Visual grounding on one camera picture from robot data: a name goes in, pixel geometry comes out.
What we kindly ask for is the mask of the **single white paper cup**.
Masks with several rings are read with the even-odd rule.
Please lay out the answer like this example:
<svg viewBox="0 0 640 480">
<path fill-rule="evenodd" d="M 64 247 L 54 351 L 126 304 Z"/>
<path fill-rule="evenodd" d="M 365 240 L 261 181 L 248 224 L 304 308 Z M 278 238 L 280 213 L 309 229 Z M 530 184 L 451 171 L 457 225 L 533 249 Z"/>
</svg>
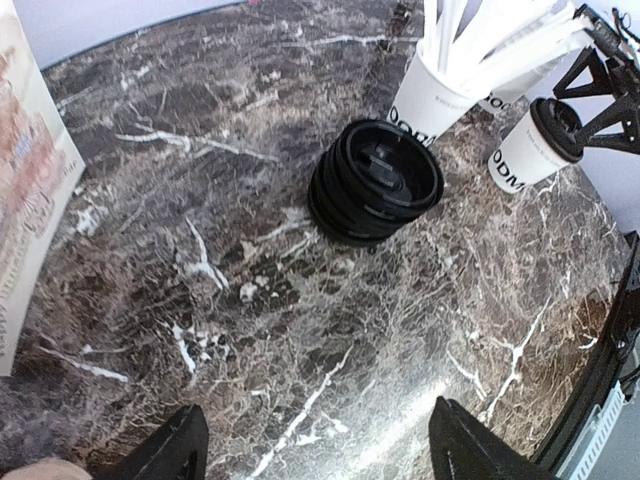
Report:
<svg viewBox="0 0 640 480">
<path fill-rule="evenodd" d="M 530 107 L 488 159 L 488 171 L 504 192 L 515 194 L 573 165 L 551 150 L 533 123 Z"/>
</svg>

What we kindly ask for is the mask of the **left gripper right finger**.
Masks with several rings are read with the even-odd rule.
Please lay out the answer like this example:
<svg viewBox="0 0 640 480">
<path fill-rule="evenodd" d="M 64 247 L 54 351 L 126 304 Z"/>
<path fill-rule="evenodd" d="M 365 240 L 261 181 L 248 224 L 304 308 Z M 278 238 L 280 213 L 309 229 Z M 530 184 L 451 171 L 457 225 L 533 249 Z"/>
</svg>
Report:
<svg viewBox="0 0 640 480">
<path fill-rule="evenodd" d="M 457 401 L 439 396 L 429 420 L 436 480 L 552 479 L 493 434 Z"/>
</svg>

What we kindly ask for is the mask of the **single black cup lid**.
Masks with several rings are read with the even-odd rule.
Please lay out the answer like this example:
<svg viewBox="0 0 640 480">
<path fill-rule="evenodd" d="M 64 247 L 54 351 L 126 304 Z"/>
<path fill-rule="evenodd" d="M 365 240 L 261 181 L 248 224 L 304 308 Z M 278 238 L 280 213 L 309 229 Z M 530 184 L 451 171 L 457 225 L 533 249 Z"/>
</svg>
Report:
<svg viewBox="0 0 640 480">
<path fill-rule="evenodd" d="M 575 164 L 583 158 L 584 148 L 575 140 L 582 121 L 569 104 L 553 98 L 536 98 L 530 105 L 530 114 L 551 150 L 564 161 Z"/>
</svg>

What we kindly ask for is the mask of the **white paper takeout bag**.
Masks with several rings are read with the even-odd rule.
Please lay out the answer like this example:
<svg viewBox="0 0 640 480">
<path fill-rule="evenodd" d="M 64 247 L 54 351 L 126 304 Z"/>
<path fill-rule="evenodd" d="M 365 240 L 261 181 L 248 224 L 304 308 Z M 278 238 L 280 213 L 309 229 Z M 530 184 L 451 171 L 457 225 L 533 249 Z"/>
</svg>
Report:
<svg viewBox="0 0 640 480">
<path fill-rule="evenodd" d="M 1 373 L 85 168 L 10 1 L 1 4 Z"/>
</svg>

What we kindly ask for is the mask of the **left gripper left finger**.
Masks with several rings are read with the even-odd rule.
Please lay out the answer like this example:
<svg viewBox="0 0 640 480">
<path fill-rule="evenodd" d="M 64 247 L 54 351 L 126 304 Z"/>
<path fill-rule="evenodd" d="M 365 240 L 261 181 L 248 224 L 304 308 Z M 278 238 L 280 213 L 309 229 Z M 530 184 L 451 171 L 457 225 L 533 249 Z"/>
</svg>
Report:
<svg viewBox="0 0 640 480">
<path fill-rule="evenodd" d="M 118 464 L 95 479 L 203 480 L 209 429 L 198 405 L 180 408 Z"/>
</svg>

